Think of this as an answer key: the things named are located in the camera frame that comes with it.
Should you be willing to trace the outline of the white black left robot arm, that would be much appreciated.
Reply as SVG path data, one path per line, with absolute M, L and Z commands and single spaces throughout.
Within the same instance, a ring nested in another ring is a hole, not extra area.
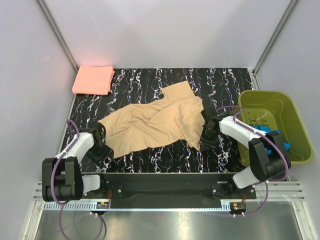
M 55 157 L 42 162 L 42 198 L 45 202 L 63 204 L 80 200 L 91 192 L 97 198 L 108 193 L 108 186 L 97 174 L 83 175 L 80 163 L 87 156 L 96 165 L 114 158 L 114 151 L 103 143 L 106 128 L 96 126 L 76 131 L 72 141 Z

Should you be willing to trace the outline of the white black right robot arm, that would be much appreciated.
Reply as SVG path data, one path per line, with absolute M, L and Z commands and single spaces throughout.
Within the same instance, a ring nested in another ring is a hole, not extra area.
M 285 178 L 291 167 L 282 137 L 276 131 L 256 129 L 228 113 L 201 111 L 204 119 L 199 139 L 200 151 L 216 147 L 218 135 L 226 135 L 248 149 L 249 166 L 233 175 L 227 185 L 228 195 L 239 198 L 245 188 L 263 183 L 279 175 Z

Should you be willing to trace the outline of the beige t shirt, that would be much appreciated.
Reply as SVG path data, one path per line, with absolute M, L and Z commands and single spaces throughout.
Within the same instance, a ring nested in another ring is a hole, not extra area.
M 105 144 L 119 158 L 147 148 L 159 148 L 178 140 L 200 150 L 204 119 L 203 100 L 187 81 L 162 90 L 163 98 L 147 104 L 129 104 L 99 122 L 106 129 Z

